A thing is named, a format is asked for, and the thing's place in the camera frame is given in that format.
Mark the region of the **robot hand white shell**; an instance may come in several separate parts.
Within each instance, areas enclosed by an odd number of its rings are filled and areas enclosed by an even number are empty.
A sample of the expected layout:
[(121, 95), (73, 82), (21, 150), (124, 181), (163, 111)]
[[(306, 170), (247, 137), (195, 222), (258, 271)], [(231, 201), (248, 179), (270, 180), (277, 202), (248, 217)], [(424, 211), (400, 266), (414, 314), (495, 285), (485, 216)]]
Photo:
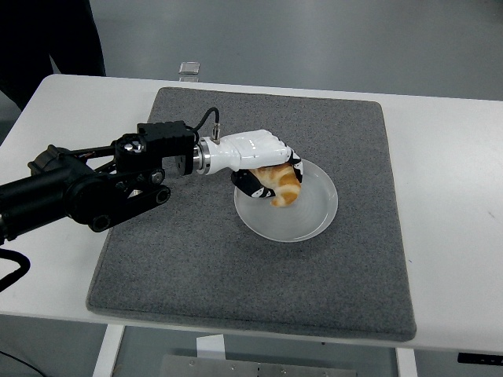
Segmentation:
[(205, 137), (198, 144), (199, 174), (229, 168), (231, 181), (245, 195), (274, 198), (288, 206), (299, 195), (303, 162), (292, 148), (267, 130), (231, 134), (215, 141)]

